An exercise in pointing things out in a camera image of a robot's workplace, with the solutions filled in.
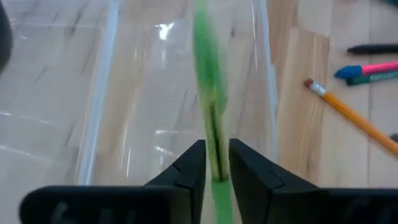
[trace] black object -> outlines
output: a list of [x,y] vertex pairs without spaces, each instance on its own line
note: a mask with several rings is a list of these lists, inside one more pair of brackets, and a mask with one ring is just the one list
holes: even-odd
[[350,47],[347,52],[355,55],[396,54],[398,44],[363,44]]
[[[398,223],[398,190],[320,189],[229,142],[231,178],[244,224]],[[22,202],[30,223],[199,223],[205,142],[196,142],[142,187],[46,187]]]
[[398,223],[398,190],[320,189],[237,139],[229,159],[243,223]]
[[205,175],[202,140],[145,186],[44,187],[25,197],[19,216],[23,224],[199,224]]
[[0,72],[10,59],[12,48],[11,26],[0,2]]
[[397,134],[397,133],[391,134],[391,135],[390,135],[390,138],[391,138],[394,142],[398,143],[398,134]]
[[398,1],[397,0],[386,0],[386,2],[394,5],[394,6],[398,6]]

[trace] green marker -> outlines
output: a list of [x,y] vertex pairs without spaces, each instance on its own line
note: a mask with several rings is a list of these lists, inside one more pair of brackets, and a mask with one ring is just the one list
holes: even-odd
[[379,82],[383,80],[391,80],[398,78],[398,71],[377,73],[374,75],[364,75],[356,78],[349,78],[346,80],[348,86],[360,85],[365,83]]

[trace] wooden floor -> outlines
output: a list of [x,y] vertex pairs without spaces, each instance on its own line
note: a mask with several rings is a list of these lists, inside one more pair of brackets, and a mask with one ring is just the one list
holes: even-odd
[[[5,223],[16,222],[28,191],[76,183],[109,19],[118,29],[99,92],[104,109],[89,184],[142,185],[204,138],[192,1],[121,1],[115,15],[105,1],[3,2],[16,43],[0,76]],[[397,8],[373,0],[268,0],[272,73],[258,1],[209,2],[226,55],[227,138],[319,186],[398,187],[396,158],[302,85],[316,78],[386,134],[398,132],[398,81],[348,88],[333,78],[345,65],[398,59],[345,53],[356,44],[398,42]],[[207,187],[204,223],[212,210]]]
[[327,187],[397,187],[398,161],[344,119],[302,80],[316,78],[386,134],[398,131],[398,82],[347,87],[333,78],[345,65],[397,56],[355,57],[350,46],[398,42],[398,8],[382,1],[270,0],[272,61],[277,70],[279,164]]

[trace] transparent acrylic box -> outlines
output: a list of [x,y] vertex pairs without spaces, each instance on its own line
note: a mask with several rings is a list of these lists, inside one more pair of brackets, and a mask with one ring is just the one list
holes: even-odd
[[[142,185],[204,138],[192,1],[3,4],[14,34],[0,76],[5,223],[16,222],[31,190]],[[276,159],[266,3],[209,0],[209,8],[226,59],[227,137]]]

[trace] green object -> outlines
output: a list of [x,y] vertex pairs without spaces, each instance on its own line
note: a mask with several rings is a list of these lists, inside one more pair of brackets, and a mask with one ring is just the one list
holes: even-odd
[[218,182],[217,180],[212,180],[211,189],[215,201],[217,223],[234,223],[231,201],[231,182]]
[[210,21],[207,2],[195,1],[193,49],[198,92],[206,129],[206,149],[210,160],[211,188],[218,224],[233,223],[231,183],[223,115],[227,104],[223,56]]
[[391,80],[398,78],[398,71],[377,73],[374,75],[364,75],[356,78],[349,78],[346,80],[347,85],[360,85],[365,83],[379,82],[383,80]]

